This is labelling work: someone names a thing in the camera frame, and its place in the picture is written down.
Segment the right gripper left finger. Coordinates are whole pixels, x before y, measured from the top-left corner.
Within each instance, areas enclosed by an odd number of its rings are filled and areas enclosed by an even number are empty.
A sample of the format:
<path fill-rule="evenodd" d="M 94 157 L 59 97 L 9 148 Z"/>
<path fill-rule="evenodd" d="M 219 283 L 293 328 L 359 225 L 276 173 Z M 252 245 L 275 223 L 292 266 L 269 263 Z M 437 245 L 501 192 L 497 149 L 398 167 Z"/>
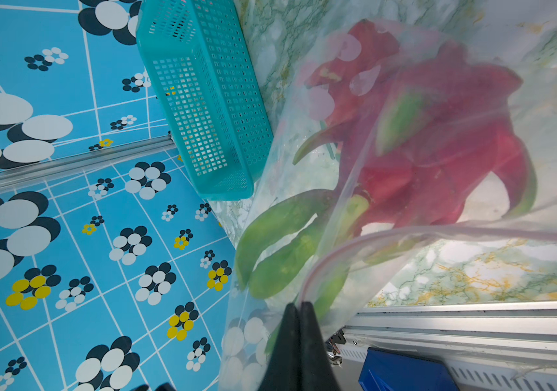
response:
<path fill-rule="evenodd" d="M 286 306 L 259 391 L 297 391 L 301 385 L 301 324 L 297 307 Z"/>

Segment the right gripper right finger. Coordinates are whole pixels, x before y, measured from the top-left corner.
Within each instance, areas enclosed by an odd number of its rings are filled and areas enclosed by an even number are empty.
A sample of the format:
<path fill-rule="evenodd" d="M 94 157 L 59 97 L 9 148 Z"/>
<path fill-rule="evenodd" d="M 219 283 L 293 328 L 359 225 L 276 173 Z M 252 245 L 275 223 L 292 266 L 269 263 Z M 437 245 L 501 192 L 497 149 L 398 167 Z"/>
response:
<path fill-rule="evenodd" d="M 300 309 L 301 387 L 304 391 L 340 390 L 327 356 L 325 340 L 310 302 Z"/>

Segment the clear zip-top bag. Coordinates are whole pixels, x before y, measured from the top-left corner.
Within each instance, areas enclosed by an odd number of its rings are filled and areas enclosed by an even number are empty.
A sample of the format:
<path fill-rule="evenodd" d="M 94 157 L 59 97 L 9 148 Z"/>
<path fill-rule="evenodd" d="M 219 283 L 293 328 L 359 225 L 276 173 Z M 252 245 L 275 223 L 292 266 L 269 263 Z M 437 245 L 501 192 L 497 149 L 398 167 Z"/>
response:
<path fill-rule="evenodd" d="M 428 255 L 557 267 L 557 69 L 396 21 L 333 24 L 278 126 L 229 274 L 220 389 L 257 389 L 294 349 L 286 307 L 330 337 Z"/>

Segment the pink dragon fruit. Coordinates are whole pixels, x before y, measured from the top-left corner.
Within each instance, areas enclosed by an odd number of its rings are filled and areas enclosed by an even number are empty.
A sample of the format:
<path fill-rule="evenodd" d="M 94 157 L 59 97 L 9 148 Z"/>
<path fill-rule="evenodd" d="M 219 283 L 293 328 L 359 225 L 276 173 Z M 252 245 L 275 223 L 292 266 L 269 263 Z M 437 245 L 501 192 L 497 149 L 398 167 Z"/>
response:
<path fill-rule="evenodd" d="M 318 251 L 340 199 L 336 242 L 365 226 L 441 226 L 459 221 L 467 198 L 489 175 L 507 191 L 507 216 L 529 212 L 537 175 L 515 134 L 508 100 L 523 80 L 508 67 L 471 60 L 443 42 L 431 58 L 400 42 L 397 30 L 363 19 L 334 43 L 335 56 L 304 81 L 323 127 L 294 152 L 340 148 L 332 189 L 312 189 L 271 206 L 236 248 L 240 290 L 265 300 L 283 291 Z"/>

